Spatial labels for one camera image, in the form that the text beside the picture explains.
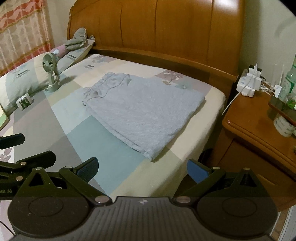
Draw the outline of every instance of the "bed sheet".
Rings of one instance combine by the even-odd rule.
[[[205,101],[158,157],[150,161],[107,131],[82,104],[83,88],[91,87],[108,72],[158,77],[165,84],[204,93]],[[50,172],[96,157],[99,171],[90,184],[113,200],[116,196],[173,196],[187,173],[186,161],[202,153],[225,106],[224,94],[204,82],[170,70],[98,54],[65,70],[60,74],[60,81],[59,90],[37,93],[31,106],[23,111],[17,109],[10,116],[0,136],[23,133],[25,142],[0,150],[0,161],[14,163],[51,150],[57,160],[47,168]],[[9,203],[1,201],[0,220],[11,228],[6,212]],[[9,240],[11,234],[0,227],[0,240]]]

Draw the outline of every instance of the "wooden headboard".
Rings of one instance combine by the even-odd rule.
[[[243,22],[244,0],[77,0],[67,37],[84,27],[97,53],[180,72],[228,97]]]

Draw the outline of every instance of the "bed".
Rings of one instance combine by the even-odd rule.
[[[187,174],[186,161],[198,159],[214,141],[213,129],[237,79],[243,19],[243,0],[77,0],[70,10],[68,39],[84,27],[95,45],[84,60],[60,74],[60,89],[35,94],[31,106],[11,114],[0,136],[23,133],[26,141],[6,150],[4,158],[15,162],[51,150],[57,161],[47,171],[57,171],[96,157],[99,171],[90,184],[113,200],[173,196]],[[150,161],[83,106],[83,88],[109,72],[157,77],[198,90],[205,101]],[[5,223],[8,205],[1,201]],[[11,235],[1,230],[0,239],[7,240]]]

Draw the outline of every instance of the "yellow-green notebook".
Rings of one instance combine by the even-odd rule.
[[[5,114],[2,106],[0,105],[0,130],[9,122],[7,115]]]

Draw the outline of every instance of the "nightstand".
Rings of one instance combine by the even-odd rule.
[[[283,137],[275,129],[270,98],[256,91],[252,98],[239,95],[233,101],[205,164],[227,172],[250,168],[281,211],[296,204],[296,138]]]

